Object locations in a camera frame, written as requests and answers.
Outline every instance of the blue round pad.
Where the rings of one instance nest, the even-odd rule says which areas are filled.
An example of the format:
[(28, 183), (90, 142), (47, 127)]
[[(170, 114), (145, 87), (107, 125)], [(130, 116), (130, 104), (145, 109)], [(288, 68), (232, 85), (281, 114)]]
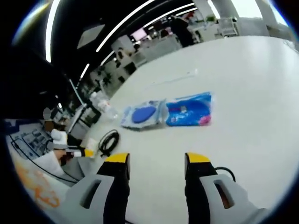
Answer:
[(140, 124), (149, 119), (156, 112), (156, 108), (153, 106), (143, 107), (135, 110), (132, 114), (132, 122)]

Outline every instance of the blue package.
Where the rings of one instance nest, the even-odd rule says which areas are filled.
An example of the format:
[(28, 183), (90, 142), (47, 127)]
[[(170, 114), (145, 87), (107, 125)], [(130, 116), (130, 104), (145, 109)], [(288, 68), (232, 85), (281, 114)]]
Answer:
[(203, 126), (211, 120), (211, 93), (176, 98), (166, 103), (168, 126)]
[(128, 106), (124, 111), (121, 126), (141, 129), (159, 124), (164, 102), (165, 100), (150, 100), (137, 106)]

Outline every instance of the white tabletop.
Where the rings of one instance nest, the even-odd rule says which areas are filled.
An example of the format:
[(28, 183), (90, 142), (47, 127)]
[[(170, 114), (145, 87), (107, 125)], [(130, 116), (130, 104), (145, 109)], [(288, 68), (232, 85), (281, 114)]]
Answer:
[[(121, 111), (205, 91), (214, 99), (210, 126), (117, 128), (115, 153), (131, 154), (129, 221), (187, 223), (186, 152), (230, 168), (258, 207), (274, 207), (290, 187), (299, 162), (299, 55), (281, 39), (233, 37), (181, 49), (140, 67), (111, 103)], [(99, 140), (113, 128), (101, 118), (86, 139)], [(93, 172), (102, 162), (98, 156)]]

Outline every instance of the white table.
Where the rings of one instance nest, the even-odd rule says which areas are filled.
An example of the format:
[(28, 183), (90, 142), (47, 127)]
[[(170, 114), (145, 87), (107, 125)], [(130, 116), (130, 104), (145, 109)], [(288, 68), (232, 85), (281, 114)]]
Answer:
[[(182, 79), (167, 82), (175, 78)], [(214, 94), (210, 126), (139, 133), (117, 128), (121, 139), (115, 153), (131, 154), (129, 221), (187, 223), (186, 152), (204, 154), (215, 167), (233, 170), (258, 207), (276, 206), (289, 189), (299, 164), (299, 55), (272, 37), (197, 44), (142, 66), (111, 103), (121, 110), (148, 99), (205, 91)], [(101, 119), (86, 138), (100, 139), (112, 128)], [(102, 162), (98, 156), (92, 172)]]

